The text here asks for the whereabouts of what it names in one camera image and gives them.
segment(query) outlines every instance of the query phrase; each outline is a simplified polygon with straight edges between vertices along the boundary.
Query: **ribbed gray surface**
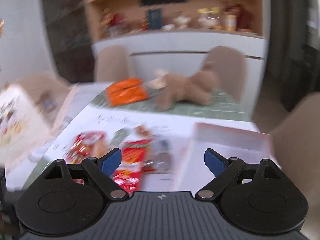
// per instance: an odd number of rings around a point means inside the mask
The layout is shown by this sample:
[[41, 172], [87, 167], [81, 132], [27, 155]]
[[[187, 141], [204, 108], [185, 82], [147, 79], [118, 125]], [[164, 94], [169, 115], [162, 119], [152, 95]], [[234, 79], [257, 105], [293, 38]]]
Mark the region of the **ribbed gray surface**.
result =
[[307, 240], [298, 232], [285, 236], [250, 235], [227, 223], [214, 204], [194, 200], [189, 192], [136, 192], [122, 203], [113, 203], [90, 228], [73, 236], [48, 238], [26, 233], [23, 240]]

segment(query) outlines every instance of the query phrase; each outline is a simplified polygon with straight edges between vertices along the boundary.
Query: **orange package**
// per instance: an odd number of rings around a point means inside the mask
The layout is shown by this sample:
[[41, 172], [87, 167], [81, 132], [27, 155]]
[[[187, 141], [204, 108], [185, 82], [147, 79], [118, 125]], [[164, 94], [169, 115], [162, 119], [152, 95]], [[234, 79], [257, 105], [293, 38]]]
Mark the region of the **orange package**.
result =
[[110, 105], [127, 105], [148, 99], [148, 93], [141, 84], [138, 78], [128, 78], [109, 86], [106, 93]]

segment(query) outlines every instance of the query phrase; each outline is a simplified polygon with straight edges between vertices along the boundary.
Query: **chair backrest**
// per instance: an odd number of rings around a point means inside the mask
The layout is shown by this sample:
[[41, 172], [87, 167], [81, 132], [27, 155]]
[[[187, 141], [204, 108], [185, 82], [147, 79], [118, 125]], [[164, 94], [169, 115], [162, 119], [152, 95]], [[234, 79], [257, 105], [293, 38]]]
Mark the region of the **chair backrest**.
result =
[[235, 101], [241, 101], [247, 77], [247, 64], [241, 52], [225, 46], [215, 47], [204, 60], [202, 69], [216, 71], [221, 88]]
[[110, 46], [100, 51], [94, 67], [97, 82], [121, 81], [129, 78], [131, 63], [124, 46]]
[[304, 98], [271, 136], [283, 172], [309, 203], [301, 231], [320, 239], [320, 93]]

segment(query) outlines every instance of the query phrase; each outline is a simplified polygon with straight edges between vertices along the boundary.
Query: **open box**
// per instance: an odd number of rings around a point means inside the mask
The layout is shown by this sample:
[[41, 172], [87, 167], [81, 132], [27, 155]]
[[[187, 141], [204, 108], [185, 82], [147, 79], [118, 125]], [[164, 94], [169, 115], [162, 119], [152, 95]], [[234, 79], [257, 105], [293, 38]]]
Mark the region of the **open box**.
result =
[[277, 163], [271, 137], [268, 134], [196, 123], [189, 158], [184, 165], [176, 190], [191, 191], [194, 195], [215, 178], [204, 164], [204, 152], [207, 148], [212, 148], [225, 158], [238, 157], [246, 163], [260, 163], [264, 158]]

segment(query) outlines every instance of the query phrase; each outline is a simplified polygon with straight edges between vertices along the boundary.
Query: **table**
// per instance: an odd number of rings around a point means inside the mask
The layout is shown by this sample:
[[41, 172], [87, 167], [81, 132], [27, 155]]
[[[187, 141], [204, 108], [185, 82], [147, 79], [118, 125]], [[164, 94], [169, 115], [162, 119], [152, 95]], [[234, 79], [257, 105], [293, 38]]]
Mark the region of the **table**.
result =
[[[107, 88], [110, 84], [111, 82], [80, 84], [79, 91], [74, 97], [69, 107], [68, 113], [65, 117], [63, 127], [65, 128], [87, 104], [89, 104], [93, 99], [97, 97], [97, 95], [100, 94], [100, 96], [102, 96], [101, 92], [105, 90], [105, 88]], [[235, 104], [233, 100], [225, 93], [223, 93], [222, 91], [215, 91], [213, 95], [216, 101], [215, 103], [211, 103], [210, 106], [200, 107], [193, 106], [191, 104], [179, 104], [178, 107], [170, 110], [168, 114], [184, 114], [190, 116], [221, 119], [218, 122], [219, 125], [236, 127], [244, 130], [258, 130], [254, 124], [248, 122], [249, 119], [247, 114], [241, 112], [239, 110], [239, 106]], [[144, 105], [142, 105], [141, 103], [136, 103], [130, 106], [122, 106], [122, 108], [125, 108], [126, 110], [154, 112], [156, 110], [154, 107], [151, 107], [154, 104], [152, 103], [152, 100], [153, 99], [151, 99], [151, 101], [148, 101], [147, 104]], [[26, 186], [29, 185], [38, 176], [38, 174], [47, 165], [46, 160], [44, 160], [42, 156], [53, 141], [54, 139], [52, 139], [43, 147], [37, 149], [29, 156], [29, 158], [22, 161], [7, 175], [6, 180], [9, 190], [22, 189], [25, 184]]]

